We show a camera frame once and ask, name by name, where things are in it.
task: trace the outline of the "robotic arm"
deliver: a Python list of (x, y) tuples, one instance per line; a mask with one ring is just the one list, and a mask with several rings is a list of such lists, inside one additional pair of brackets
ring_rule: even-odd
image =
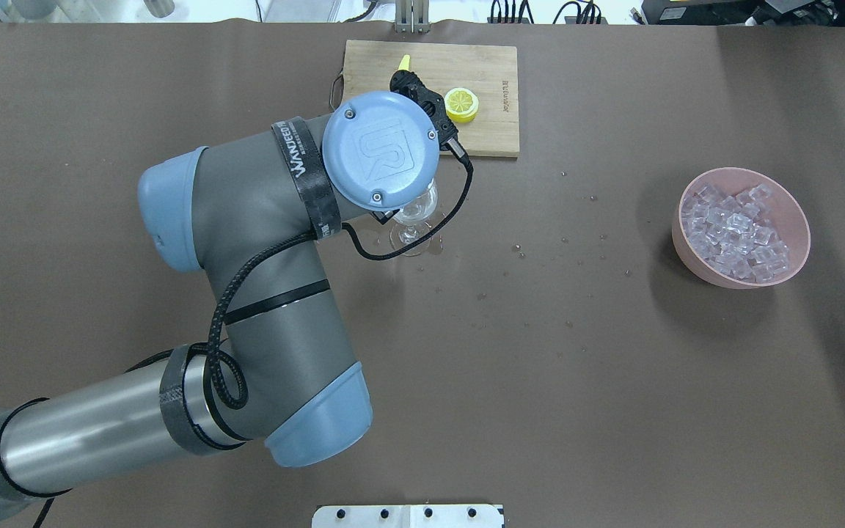
[(139, 205), (157, 250), (175, 270), (204, 270), (220, 296), (208, 343), (0, 408), (0, 520), (75, 485), (254, 438), (279, 465), (301, 467), (365, 434), (373, 411), (361, 363), (308, 241), (345, 228), (367, 257), (395, 257), (366, 254), (343, 221), (386, 221), (426, 190), (441, 148), (469, 179), (434, 234), (472, 176), (442, 97), (408, 71), (391, 87), (145, 171)]

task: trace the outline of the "pink bowl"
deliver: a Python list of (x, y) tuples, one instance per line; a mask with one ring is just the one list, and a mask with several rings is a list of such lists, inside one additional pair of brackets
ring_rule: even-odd
[[(791, 248), (791, 253), (788, 256), (789, 269), (781, 278), (767, 283), (740, 281), (719, 273), (700, 258), (700, 255), (690, 245), (687, 237), (684, 236), (684, 223), (680, 217), (680, 211), (684, 204), (684, 198), (707, 183), (714, 184), (723, 193), (730, 195), (741, 193), (741, 191), (755, 187), (760, 183), (767, 183), (771, 187), (772, 197), (768, 198), (768, 204), (771, 206), (769, 218), (772, 220), (772, 225), (778, 230), (781, 240)], [(680, 255), (680, 260), (683, 260), (685, 266), (694, 274), (697, 274), (697, 277), (710, 284), (731, 287), (734, 290), (751, 290), (755, 287), (781, 284), (801, 271), (805, 262), (808, 261), (808, 255), (811, 253), (811, 226), (808, 224), (808, 217), (804, 215), (804, 211), (801, 210), (801, 206), (797, 204), (797, 200), (791, 196), (791, 193), (770, 177), (737, 167), (723, 167), (706, 171), (687, 185), (687, 189), (684, 189), (684, 193), (677, 203), (677, 211), (674, 211), (671, 235), (673, 247)]]

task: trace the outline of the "wine glass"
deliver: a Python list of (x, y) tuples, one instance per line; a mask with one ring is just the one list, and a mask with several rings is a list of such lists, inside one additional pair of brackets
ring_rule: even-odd
[[(426, 220), (429, 220), (432, 213), (436, 212), (436, 205), (438, 204), (439, 189), (436, 187), (436, 181), (432, 180), (425, 193), (420, 194), (409, 204), (406, 204), (406, 207), (401, 208), (399, 213), (393, 215), (396, 224), (389, 231), (389, 243), (392, 244), (393, 249), (402, 249), (431, 231), (432, 225), (426, 223)], [(422, 254), (427, 247), (429, 247), (429, 241), (403, 253), (403, 256), (416, 257), (417, 254)]]

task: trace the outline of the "table surface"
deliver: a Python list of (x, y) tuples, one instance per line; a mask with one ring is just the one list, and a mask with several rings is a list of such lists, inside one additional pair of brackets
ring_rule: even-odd
[[(475, 161), (441, 254), (319, 246), (372, 428), (306, 469), (252, 441), (84, 485), (47, 525), (307, 526), (316, 505), (477, 501), (509, 526), (845, 526), (845, 29), (0, 24), (3, 405), (204, 337), (205, 277), (155, 253), (138, 177), (326, 113), (347, 39), (520, 61), (521, 156)], [(674, 254), (681, 190), (731, 165), (808, 214), (811, 259), (784, 285), (712, 287)], [(443, 210), (463, 176), (443, 160)]]

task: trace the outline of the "lemon slice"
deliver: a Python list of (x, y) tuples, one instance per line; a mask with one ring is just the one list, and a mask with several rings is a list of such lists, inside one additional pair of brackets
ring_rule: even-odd
[(478, 114), (478, 96), (467, 88), (452, 88), (445, 94), (445, 111), (456, 123), (468, 123)]

